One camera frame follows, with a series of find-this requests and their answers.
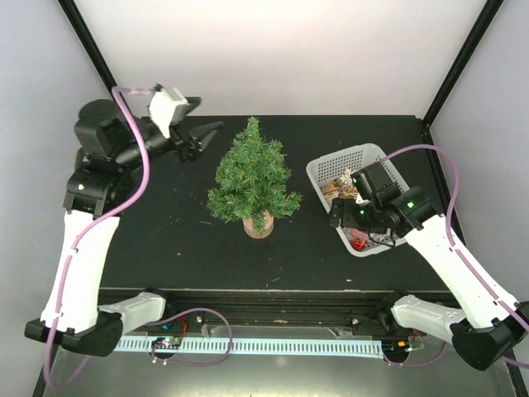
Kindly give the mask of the white plastic perforated basket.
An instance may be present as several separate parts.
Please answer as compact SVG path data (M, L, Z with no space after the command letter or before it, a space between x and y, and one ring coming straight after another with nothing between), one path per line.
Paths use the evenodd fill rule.
M332 152L327 155L310 161L306 166L307 176L311 181L317 197L322 203L327 213L331 210L331 205L324 198L322 189L325 185L339 179L346 169L358 170L373 162L380 161L386 156L384 151L374 143L366 143L358 146L351 146L339 151ZM395 244L388 246L392 241L390 238L384 240L384 244L380 245L377 242L372 242L368 236L362 232L357 232L353 237L353 242L361 242L363 249L357 251L351 244L348 236L343 232L342 228L336 229L338 237L343 242L346 250L356 257L367 257L378 255L396 246L401 246L405 243L403 238L394 237Z

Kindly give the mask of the small green christmas tree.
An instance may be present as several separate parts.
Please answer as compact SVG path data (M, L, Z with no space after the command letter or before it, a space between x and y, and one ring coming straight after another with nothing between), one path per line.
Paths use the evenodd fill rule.
M260 120L250 117L217 167L216 186L207 192L210 214L223 222L242 222L254 239L268 237L276 219L293 216L302 195L288 191L292 172L282 149L280 141L265 139Z

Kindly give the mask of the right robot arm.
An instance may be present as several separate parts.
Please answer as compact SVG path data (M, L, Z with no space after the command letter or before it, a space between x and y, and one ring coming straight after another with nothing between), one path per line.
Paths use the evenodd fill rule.
M414 328L450 343L467 364L484 371L528 333L528 304L499 285L454 234L419 187L402 191L384 166L375 162L351 175L362 202L334 198L332 227L371 235L388 232L417 251L455 297L450 309L413 294L394 294L378 309L378 328L394 333Z

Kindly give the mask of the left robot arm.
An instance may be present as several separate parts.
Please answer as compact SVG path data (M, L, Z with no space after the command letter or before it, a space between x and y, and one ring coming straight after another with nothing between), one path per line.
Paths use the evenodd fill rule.
M98 305L107 252L123 213L144 192L151 162L167 152L195 160L222 128L213 122L185 132L179 121L201 104L187 97L165 127L148 117L126 117L99 99L79 111L74 133L80 148L64 196L64 242L53 289L26 337L85 356L108 356L121 337L148 323L172 328L177 309L167 294L146 289L116 304Z

